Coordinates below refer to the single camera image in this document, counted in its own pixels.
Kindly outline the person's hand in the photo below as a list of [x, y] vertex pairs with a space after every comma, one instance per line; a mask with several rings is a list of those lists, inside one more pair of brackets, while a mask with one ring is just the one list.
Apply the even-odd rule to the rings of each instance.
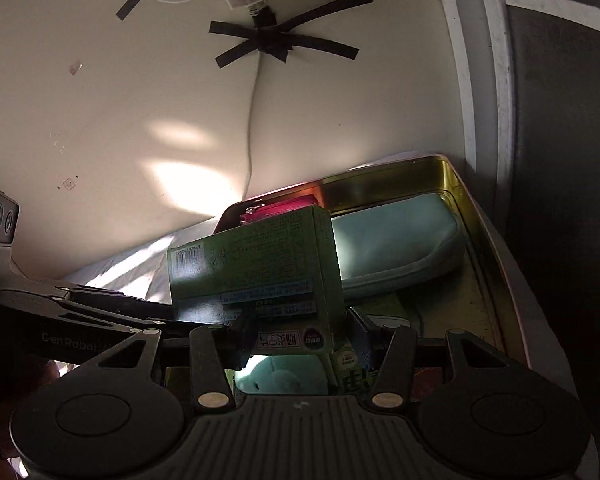
[[10, 422], [15, 408], [30, 394], [61, 378], [58, 362], [47, 361], [42, 367], [21, 372], [0, 388], [0, 479], [20, 479], [9, 460], [18, 457], [18, 451], [10, 434]]

